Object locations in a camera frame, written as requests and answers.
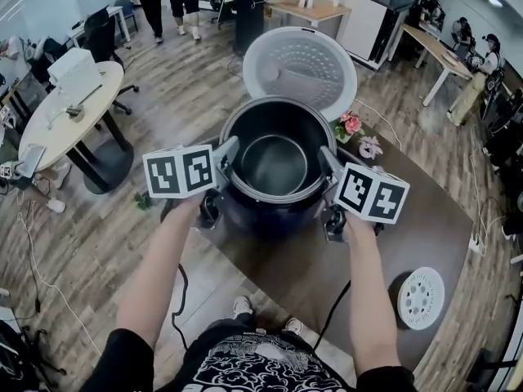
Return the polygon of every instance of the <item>white round disc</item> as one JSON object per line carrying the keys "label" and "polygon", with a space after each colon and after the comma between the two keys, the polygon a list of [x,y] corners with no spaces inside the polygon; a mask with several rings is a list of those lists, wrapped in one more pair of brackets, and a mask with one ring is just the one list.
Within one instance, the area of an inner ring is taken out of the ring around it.
{"label": "white round disc", "polygon": [[332,122],[352,105],[358,77],[352,59],[317,30],[287,26],[264,33],[244,58],[244,82],[253,99],[285,96]]}
{"label": "white round disc", "polygon": [[398,314],[409,328],[424,330],[440,316],[444,300],[445,285],[440,274],[430,267],[421,267],[401,285]]}

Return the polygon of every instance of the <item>round table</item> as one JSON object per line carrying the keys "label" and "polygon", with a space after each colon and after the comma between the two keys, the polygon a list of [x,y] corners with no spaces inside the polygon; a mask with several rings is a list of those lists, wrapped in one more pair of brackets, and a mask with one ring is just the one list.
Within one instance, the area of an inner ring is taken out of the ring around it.
{"label": "round table", "polygon": [[[105,61],[97,64],[102,85],[83,101],[84,116],[78,123],[62,110],[66,97],[53,90],[39,105],[29,120],[18,149],[19,158],[29,144],[45,147],[37,172],[50,167],[67,155],[85,175],[86,187],[95,194],[110,192],[119,186],[131,170],[134,150],[118,129],[108,108],[118,95],[123,81],[120,64]],[[82,138],[103,120],[113,140],[108,140],[91,152]]]}

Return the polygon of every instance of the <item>inner pot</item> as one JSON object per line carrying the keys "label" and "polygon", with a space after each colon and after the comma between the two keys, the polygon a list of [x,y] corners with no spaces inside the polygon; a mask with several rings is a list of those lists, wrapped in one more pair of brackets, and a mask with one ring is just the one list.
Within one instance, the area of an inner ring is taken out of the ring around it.
{"label": "inner pot", "polygon": [[320,147],[336,152],[326,119],[301,102],[280,96],[242,106],[226,121],[220,143],[230,136],[239,138],[231,183],[268,203],[293,203],[314,193],[324,181]]}

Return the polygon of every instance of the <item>ceiling light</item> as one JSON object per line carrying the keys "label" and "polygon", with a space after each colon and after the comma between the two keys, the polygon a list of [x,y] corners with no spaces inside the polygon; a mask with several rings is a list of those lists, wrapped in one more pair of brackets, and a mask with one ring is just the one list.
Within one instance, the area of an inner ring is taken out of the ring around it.
{"label": "ceiling light", "polygon": [[489,0],[489,3],[494,7],[503,7],[503,4],[499,0]]}

